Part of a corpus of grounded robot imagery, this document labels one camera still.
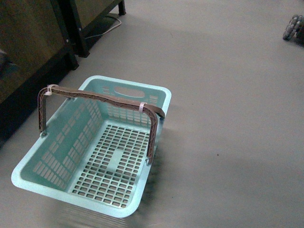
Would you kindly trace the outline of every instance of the brown handle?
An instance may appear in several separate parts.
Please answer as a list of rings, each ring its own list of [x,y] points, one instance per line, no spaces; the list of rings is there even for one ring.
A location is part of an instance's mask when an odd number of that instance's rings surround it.
[[[47,128],[47,118],[46,118],[46,99],[45,93],[48,91],[48,88],[43,88],[40,90],[38,95],[38,118],[39,118],[39,130],[40,132],[44,132]],[[139,107],[141,102],[139,101],[132,101],[123,98],[118,98],[114,96],[102,95],[98,93],[77,90],[77,89],[70,89],[65,87],[54,86],[51,88],[53,94],[62,95],[69,98],[81,97],[86,99],[93,99],[98,100],[101,102],[109,103],[115,107],[125,108],[130,110],[139,111]],[[152,163],[153,160],[153,149],[156,137],[156,130],[157,130],[157,116],[161,118],[165,118],[165,113],[159,107],[156,107],[151,104],[144,104],[142,112],[147,114],[151,120],[151,129],[150,129],[150,137],[148,143],[148,151],[147,157],[149,158],[149,164]]]

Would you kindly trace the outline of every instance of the gray floor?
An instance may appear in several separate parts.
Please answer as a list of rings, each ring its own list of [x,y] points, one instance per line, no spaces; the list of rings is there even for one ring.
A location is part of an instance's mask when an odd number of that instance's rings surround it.
[[[0,151],[0,227],[304,227],[304,45],[282,40],[303,9],[126,0],[122,26],[61,85],[104,75],[171,90],[138,211],[106,218],[14,187],[11,172],[39,136],[35,112]],[[49,115],[61,101],[49,99]]]

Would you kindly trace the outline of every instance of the electrical cord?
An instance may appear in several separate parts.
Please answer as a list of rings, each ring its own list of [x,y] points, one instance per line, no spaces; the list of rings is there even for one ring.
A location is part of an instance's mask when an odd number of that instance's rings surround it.
[[[117,21],[119,22],[119,24],[117,24],[117,25],[115,25],[115,26],[109,28],[106,32],[104,32],[104,33],[102,33],[102,34],[98,34],[98,35],[86,37],[85,39],[90,39],[90,38],[94,38],[94,37],[103,36],[103,35],[107,34],[108,32],[111,32],[113,29],[115,29],[115,28],[121,26],[121,24],[122,24],[121,20],[119,20],[118,18],[115,18],[115,17],[112,17],[112,16],[105,16],[105,17],[106,17],[106,18],[113,18],[113,19],[117,20]]]

